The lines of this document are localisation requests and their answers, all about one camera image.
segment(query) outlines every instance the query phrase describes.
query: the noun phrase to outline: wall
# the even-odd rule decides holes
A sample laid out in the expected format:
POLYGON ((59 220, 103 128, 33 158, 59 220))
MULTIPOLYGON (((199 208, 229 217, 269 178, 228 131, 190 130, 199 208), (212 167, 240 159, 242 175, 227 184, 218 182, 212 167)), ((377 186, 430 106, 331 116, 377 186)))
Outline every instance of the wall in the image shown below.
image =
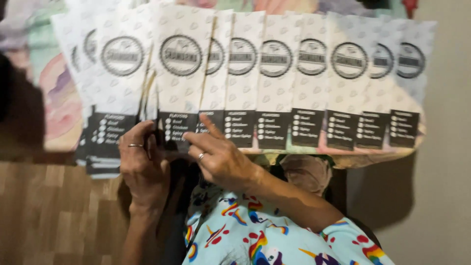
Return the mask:
POLYGON ((471 239, 471 1, 420 0, 438 20, 427 138, 415 156, 351 170, 349 214, 374 228, 396 264, 466 264, 471 239))

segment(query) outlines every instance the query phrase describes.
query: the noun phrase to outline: circular logo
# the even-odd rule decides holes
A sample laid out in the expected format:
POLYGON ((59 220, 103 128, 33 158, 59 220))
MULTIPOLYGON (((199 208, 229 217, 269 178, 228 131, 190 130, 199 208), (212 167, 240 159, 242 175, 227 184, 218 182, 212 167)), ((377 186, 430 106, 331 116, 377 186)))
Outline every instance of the circular logo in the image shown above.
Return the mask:
POLYGON ((127 76, 136 72, 144 61, 141 43, 129 36, 109 40, 101 52, 105 69, 117 76, 127 76))
POLYGON ((299 47, 298 70, 305 75, 318 75, 325 71, 327 47, 316 39, 305 39, 299 47))
POLYGON ((290 48, 281 41, 264 41, 262 45, 262 58, 260 72, 268 77, 279 77, 290 69, 292 53, 290 48))
POLYGON ((173 35, 163 41, 160 48, 160 60, 163 67, 174 75, 191 75, 201 66, 201 48, 190 37, 173 35))
POLYGON ((85 52, 85 55, 88 57, 88 59, 93 63, 97 62, 95 59, 95 54, 97 52, 96 32, 96 29, 90 31, 87 36, 85 36, 83 41, 83 51, 85 52))
POLYGON ((363 48, 353 42, 344 42, 332 53, 334 71, 345 79, 363 75, 368 67, 368 56, 363 48))
POLYGON ((80 72, 80 68, 79 68, 79 54, 78 54, 78 51, 77 51, 78 47, 77 46, 74 46, 72 48, 72 52, 71 52, 71 58, 72 58, 72 66, 75 68, 75 70, 77 72, 80 72))
POLYGON ((244 75, 252 70, 257 62, 255 46, 243 38, 232 38, 229 56, 229 74, 244 75))
POLYGON ((208 56, 208 69, 206 75, 211 75, 217 72, 224 62, 224 50, 221 43, 214 38, 211 38, 211 49, 208 56))
POLYGON ((394 56, 388 47, 378 43, 373 58, 373 68, 370 77, 378 79, 387 76, 394 66, 394 56))
POLYGON ((425 56, 415 45, 403 42, 399 53, 398 75, 403 78, 418 77, 425 68, 425 56))

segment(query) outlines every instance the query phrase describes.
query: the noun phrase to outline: silver ring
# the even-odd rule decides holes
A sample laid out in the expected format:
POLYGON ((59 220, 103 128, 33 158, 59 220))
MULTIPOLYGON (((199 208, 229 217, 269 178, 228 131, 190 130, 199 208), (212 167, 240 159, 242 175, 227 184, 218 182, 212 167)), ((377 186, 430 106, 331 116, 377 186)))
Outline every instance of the silver ring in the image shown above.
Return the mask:
POLYGON ((204 157, 204 154, 206 154, 206 152, 203 152, 201 154, 198 155, 198 159, 201 161, 201 159, 203 159, 204 157))

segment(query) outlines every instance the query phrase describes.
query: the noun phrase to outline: unicorn print shirt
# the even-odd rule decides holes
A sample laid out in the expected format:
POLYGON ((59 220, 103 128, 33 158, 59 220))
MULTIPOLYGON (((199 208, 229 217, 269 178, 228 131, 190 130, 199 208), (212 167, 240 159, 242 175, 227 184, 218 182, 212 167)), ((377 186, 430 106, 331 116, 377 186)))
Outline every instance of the unicorn print shirt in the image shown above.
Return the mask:
POLYGON ((254 196, 201 182, 190 201, 184 265, 394 264, 343 218, 313 233, 254 196))

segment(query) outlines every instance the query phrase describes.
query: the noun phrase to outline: colorful tablecloth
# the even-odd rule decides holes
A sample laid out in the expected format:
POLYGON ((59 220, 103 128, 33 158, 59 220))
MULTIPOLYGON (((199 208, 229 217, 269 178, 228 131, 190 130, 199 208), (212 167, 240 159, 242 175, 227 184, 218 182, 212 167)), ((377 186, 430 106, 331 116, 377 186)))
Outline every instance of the colorful tablecloth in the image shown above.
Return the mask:
MULTIPOLYGON (((356 0, 177 0, 180 4, 202 8, 229 9, 235 11, 266 10, 267 14, 283 14, 286 10, 304 13, 322 13, 334 11, 341 14, 355 14, 374 17, 378 14, 390 14, 395 17, 405 17, 406 13, 400 2, 394 0, 392 10, 365 9, 356 0)), ((28 21, 28 50, 17 50, 9 53, 12 61, 19 67, 26 68, 32 81, 44 93, 46 109, 46 139, 47 151, 73 151, 81 134, 81 101, 65 66, 64 58, 54 37, 50 16, 66 12, 62 1, 54 1, 45 8, 35 12, 28 21)), ((419 125, 416 147, 423 141, 425 135, 425 119, 419 125)), ((382 150, 358 149, 344 151, 326 146, 325 130, 321 132, 318 148, 298 147, 287 139, 287 150, 258 149, 257 142, 250 149, 243 149, 247 154, 273 154, 262 159, 272 163, 277 154, 328 154, 336 162, 337 168, 361 167, 382 161, 393 160, 409 155, 414 149, 393 148, 387 144, 382 150)))

